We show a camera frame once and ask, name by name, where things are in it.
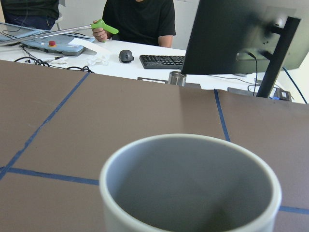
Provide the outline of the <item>white ribbed plastic cup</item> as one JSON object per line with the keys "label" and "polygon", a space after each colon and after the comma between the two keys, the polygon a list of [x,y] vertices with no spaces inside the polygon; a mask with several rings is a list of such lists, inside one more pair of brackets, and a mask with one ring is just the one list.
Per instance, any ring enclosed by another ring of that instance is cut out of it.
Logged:
{"label": "white ribbed plastic cup", "polygon": [[120,148],[99,189],[108,232],[271,232],[281,204],[278,178],[260,157],[194,134]]}

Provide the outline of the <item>small metal cylinder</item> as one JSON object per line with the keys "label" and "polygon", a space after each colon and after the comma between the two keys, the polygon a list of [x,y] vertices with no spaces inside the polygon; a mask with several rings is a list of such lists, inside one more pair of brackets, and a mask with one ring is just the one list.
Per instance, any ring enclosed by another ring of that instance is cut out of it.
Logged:
{"label": "small metal cylinder", "polygon": [[171,71],[169,73],[168,84],[184,87],[185,82],[186,82],[186,75],[185,74],[182,74],[179,71]]}

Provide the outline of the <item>black keyboard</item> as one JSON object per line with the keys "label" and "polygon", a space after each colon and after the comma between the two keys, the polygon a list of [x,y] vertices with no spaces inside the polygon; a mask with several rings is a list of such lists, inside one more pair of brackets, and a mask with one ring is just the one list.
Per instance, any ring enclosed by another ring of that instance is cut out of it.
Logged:
{"label": "black keyboard", "polygon": [[181,70],[185,56],[140,55],[140,61],[145,69]]}

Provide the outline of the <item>black computer mouse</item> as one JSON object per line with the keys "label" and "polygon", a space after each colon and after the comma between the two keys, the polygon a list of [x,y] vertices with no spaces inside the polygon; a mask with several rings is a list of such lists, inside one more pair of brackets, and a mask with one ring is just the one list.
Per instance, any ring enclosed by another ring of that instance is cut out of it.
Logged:
{"label": "black computer mouse", "polygon": [[122,50],[118,55],[119,62],[121,63],[131,63],[135,58],[130,50]]}

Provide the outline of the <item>crumpled white tissue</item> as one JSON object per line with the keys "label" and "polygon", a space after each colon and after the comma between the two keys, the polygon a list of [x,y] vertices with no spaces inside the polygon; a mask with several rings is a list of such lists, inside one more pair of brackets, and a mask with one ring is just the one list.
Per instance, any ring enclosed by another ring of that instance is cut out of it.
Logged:
{"label": "crumpled white tissue", "polygon": [[104,55],[95,55],[87,58],[85,60],[85,64],[88,66],[95,66],[95,65],[108,65],[109,64],[109,56]]}

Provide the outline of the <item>person in black shirt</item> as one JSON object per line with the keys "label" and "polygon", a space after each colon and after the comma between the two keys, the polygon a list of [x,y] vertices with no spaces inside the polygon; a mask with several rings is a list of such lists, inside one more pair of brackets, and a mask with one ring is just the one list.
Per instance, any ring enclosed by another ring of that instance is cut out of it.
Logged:
{"label": "person in black shirt", "polygon": [[99,42],[113,39],[170,48],[176,35],[172,0],[108,0],[102,19],[119,32],[92,29]]}

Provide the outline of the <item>black monitor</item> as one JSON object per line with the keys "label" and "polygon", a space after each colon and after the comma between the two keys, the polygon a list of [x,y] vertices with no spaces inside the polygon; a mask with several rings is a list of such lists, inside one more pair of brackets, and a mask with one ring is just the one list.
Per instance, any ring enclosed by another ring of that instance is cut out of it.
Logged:
{"label": "black monitor", "polygon": [[182,73],[264,73],[257,96],[267,98],[281,69],[300,67],[308,51],[306,0],[202,0]]}

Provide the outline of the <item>blue teach pendant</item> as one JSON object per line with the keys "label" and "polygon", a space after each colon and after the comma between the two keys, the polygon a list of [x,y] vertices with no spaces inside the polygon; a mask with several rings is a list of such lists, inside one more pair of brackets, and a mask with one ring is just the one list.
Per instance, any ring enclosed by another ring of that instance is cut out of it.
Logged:
{"label": "blue teach pendant", "polygon": [[85,50],[85,48],[82,45],[70,44],[70,42],[75,38],[89,42],[94,42],[95,40],[93,37],[84,36],[78,33],[67,33],[23,41],[22,45],[29,49],[38,49],[46,53],[59,53],[65,56],[78,56]]}

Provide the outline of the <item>green handled grabber stick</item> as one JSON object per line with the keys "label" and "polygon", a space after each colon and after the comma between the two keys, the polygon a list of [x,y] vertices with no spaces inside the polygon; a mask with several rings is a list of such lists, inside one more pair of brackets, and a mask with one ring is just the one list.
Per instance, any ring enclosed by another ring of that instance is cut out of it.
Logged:
{"label": "green handled grabber stick", "polygon": [[31,40],[31,39],[45,38],[45,37],[51,37],[55,35],[66,34],[66,33],[76,32],[76,31],[85,30],[85,29],[97,29],[97,28],[102,28],[111,34],[119,33],[118,29],[107,25],[102,19],[100,19],[96,23],[86,25],[86,26],[75,27],[75,28],[70,28],[70,29],[62,29],[62,30],[57,30],[57,31],[52,31],[52,32],[44,32],[44,33],[41,32],[40,34],[35,34],[31,36],[9,39],[9,40],[1,42],[0,45],[5,46],[5,45],[10,45],[10,44],[20,43],[20,42]]}

